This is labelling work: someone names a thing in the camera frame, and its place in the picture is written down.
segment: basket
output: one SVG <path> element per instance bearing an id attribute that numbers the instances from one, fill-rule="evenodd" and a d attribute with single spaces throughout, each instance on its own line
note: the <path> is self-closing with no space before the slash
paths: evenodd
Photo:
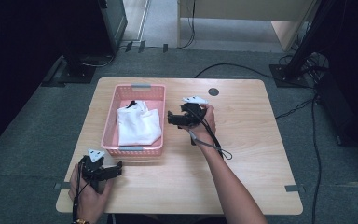
<path id="1" fill-rule="evenodd" d="M 162 153 L 164 135 L 165 89 L 165 86 L 160 84 L 138 83 L 116 85 L 103 130 L 101 147 L 106 149 L 115 158 L 136 157 L 139 159 L 159 157 Z M 145 101 L 149 110 L 158 110 L 161 137 L 152 145 L 129 147 L 118 145 L 117 110 L 128 105 L 132 100 Z"/>

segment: white marker tag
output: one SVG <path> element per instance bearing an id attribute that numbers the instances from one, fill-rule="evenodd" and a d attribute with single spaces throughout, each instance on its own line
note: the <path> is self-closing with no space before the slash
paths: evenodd
<path id="1" fill-rule="evenodd" d="M 96 162 L 103 155 L 104 155 L 104 151 L 98 151 L 98 150 L 89 148 L 89 158 L 91 159 L 92 162 Z"/>
<path id="2" fill-rule="evenodd" d="M 183 101 L 191 104 L 208 104 L 207 100 L 204 100 L 199 96 L 183 97 Z"/>

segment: desk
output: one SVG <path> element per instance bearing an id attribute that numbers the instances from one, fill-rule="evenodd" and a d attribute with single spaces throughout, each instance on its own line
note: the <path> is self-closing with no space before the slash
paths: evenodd
<path id="1" fill-rule="evenodd" d="M 264 214 L 298 215 L 302 204 L 298 192 L 286 192 L 294 185 L 282 139 L 269 98 L 260 80 L 194 78 L 101 78 L 77 141 L 64 181 L 68 182 L 76 163 L 88 148 L 101 149 L 103 128 L 117 84 L 165 84 L 166 110 L 181 114 L 182 97 L 198 95 L 215 107 L 216 137 L 232 153 L 227 160 L 254 196 Z M 217 88 L 219 94 L 208 94 Z M 116 164 L 110 155 L 103 166 Z M 56 207 L 72 212 L 69 189 L 61 189 Z M 140 214 L 223 214 L 208 164 L 197 147 L 190 145 L 187 132 L 164 124 L 162 156 L 154 162 L 124 161 L 123 175 L 115 179 L 105 212 Z"/>
<path id="2" fill-rule="evenodd" d="M 197 0 L 195 18 L 271 21 L 284 51 L 290 49 L 305 20 L 314 13 L 317 0 Z M 181 18 L 192 18 L 193 1 L 178 0 L 177 45 Z"/>

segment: forearm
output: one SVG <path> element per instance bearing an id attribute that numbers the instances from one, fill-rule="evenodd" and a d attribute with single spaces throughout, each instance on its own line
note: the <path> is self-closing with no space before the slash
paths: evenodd
<path id="1" fill-rule="evenodd" d="M 233 223 L 267 223 L 252 195 L 234 175 L 219 153 L 198 144 L 210 167 L 220 203 L 227 222 Z"/>

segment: white cloth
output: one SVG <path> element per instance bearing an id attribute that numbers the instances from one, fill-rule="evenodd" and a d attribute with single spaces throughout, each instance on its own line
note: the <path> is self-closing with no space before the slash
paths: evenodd
<path id="1" fill-rule="evenodd" d="M 161 137 L 157 109 L 148 110 L 145 101 L 117 110 L 118 145 L 152 145 Z"/>

